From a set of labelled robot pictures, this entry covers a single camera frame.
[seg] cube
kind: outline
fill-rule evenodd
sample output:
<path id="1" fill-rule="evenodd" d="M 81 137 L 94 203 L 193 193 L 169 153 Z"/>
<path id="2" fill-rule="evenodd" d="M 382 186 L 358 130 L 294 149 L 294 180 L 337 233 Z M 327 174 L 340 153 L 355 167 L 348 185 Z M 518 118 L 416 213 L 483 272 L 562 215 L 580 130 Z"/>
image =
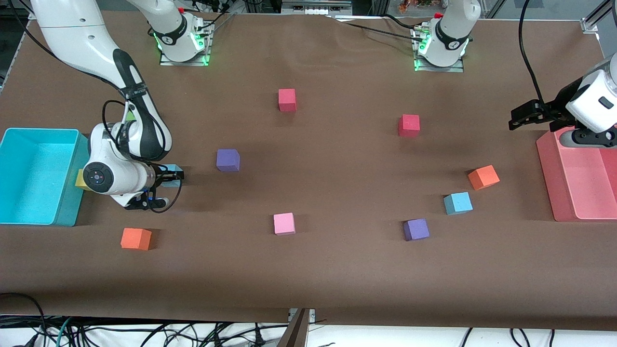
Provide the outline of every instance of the cube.
<path id="1" fill-rule="evenodd" d="M 293 213 L 274 215 L 274 233 L 277 235 L 291 235 L 296 233 Z"/>
<path id="2" fill-rule="evenodd" d="M 165 166 L 167 167 L 167 170 L 169 171 L 183 171 L 182 168 L 180 166 L 177 166 L 176 164 L 165 164 Z M 160 185 L 166 188 L 179 187 L 180 180 L 162 182 Z"/>
<path id="3" fill-rule="evenodd" d="M 240 153 L 235 149 L 219 149 L 217 167 L 222 172 L 240 171 Z"/>
<path id="4" fill-rule="evenodd" d="M 421 240 L 430 236 L 426 219 L 408 220 L 403 224 L 405 241 Z"/>
<path id="5" fill-rule="evenodd" d="M 150 247 L 152 232 L 146 229 L 124 228 L 120 246 L 128 249 L 147 251 Z"/>
<path id="6" fill-rule="evenodd" d="M 79 169 L 79 171 L 77 172 L 77 179 L 75 180 L 75 186 L 83 190 L 92 191 L 92 189 L 90 189 L 90 187 L 88 187 L 88 185 L 86 184 L 86 181 L 83 180 L 83 169 Z"/>
<path id="7" fill-rule="evenodd" d="M 420 133 L 420 116 L 404 114 L 399 119 L 399 136 L 416 137 Z"/>
<path id="8" fill-rule="evenodd" d="M 448 215 L 462 214 L 473 210 L 469 193 L 450 194 L 444 198 L 445 213 Z"/>
<path id="9" fill-rule="evenodd" d="M 281 112 L 295 112 L 296 106 L 296 90 L 295 89 L 279 89 L 278 90 L 278 108 Z"/>
<path id="10" fill-rule="evenodd" d="M 493 165 L 481 167 L 468 175 L 473 189 L 480 190 L 499 182 L 499 177 Z"/>

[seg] cyan plastic bin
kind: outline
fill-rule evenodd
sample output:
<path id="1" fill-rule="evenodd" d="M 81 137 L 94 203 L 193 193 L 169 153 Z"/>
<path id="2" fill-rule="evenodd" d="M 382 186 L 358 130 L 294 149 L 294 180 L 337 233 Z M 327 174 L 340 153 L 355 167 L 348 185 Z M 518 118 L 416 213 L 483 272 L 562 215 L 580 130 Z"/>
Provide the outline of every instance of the cyan plastic bin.
<path id="1" fill-rule="evenodd" d="M 9 128 L 0 143 L 0 224 L 63 225 L 77 220 L 77 173 L 88 140 L 76 129 Z"/>

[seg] red cube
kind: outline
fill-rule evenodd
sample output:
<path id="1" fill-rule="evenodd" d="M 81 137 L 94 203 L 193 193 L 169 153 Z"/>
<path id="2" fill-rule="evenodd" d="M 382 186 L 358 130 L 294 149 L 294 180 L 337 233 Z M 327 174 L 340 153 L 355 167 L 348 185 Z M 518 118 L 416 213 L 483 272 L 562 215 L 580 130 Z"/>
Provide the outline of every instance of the red cube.
<path id="1" fill-rule="evenodd" d="M 399 120 L 399 136 L 416 137 L 420 132 L 420 116 L 404 114 Z"/>

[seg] plastic bin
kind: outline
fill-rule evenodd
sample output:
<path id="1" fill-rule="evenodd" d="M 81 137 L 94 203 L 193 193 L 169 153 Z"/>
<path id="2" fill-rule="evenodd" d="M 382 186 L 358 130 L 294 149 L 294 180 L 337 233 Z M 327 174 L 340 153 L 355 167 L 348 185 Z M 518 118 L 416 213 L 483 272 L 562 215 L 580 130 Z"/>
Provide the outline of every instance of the plastic bin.
<path id="1" fill-rule="evenodd" d="M 88 140 L 76 129 L 9 128 L 0 143 L 0 224 L 63 225 L 77 219 Z"/>
<path id="2" fill-rule="evenodd" d="M 617 220 L 617 149 L 566 148 L 561 134 L 536 141 L 550 205 L 557 222 Z"/>

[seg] white floor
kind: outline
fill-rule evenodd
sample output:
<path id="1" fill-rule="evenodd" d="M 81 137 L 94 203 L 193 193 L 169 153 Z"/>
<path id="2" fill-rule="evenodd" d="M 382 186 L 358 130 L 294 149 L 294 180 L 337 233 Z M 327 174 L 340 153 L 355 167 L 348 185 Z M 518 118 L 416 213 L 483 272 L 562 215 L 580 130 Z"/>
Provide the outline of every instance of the white floor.
<path id="1" fill-rule="evenodd" d="M 113 328 L 156 328 L 157 325 L 122 325 Z M 185 325 L 179 324 L 175 328 L 181 329 Z M 214 327 L 214 324 L 199 324 L 197 334 L 205 336 Z M 225 330 L 221 337 L 231 336 L 238 332 L 250 330 L 251 323 L 234 324 Z M 334 343 L 333 347 L 460 347 L 467 328 L 428 328 L 428 327 L 366 327 L 350 325 L 314 325 L 308 334 L 307 347 L 323 347 Z M 264 340 L 280 337 L 284 328 L 262 330 Z M 23 346 L 34 334 L 30 328 L 0 329 L 0 347 Z M 549 345 L 548 330 L 525 330 L 531 347 L 546 347 Z M 93 342 L 101 347 L 137 347 L 143 342 L 147 332 L 106 332 L 96 330 L 88 333 Z M 253 340 L 254 334 L 247 334 Z M 516 337 L 524 346 L 522 336 L 517 332 Z M 165 334 L 158 333 L 150 339 L 145 347 L 162 346 Z M 241 338 L 230 340 L 225 346 L 240 347 L 247 344 Z M 617 332 L 584 332 L 574 330 L 557 330 L 553 341 L 554 347 L 614 347 L 617 346 Z M 37 340 L 35 347 L 42 346 L 42 338 Z M 179 338 L 169 344 L 169 347 L 190 347 L 191 341 Z M 510 338 L 509 329 L 474 328 L 467 341 L 466 347 L 516 347 Z"/>

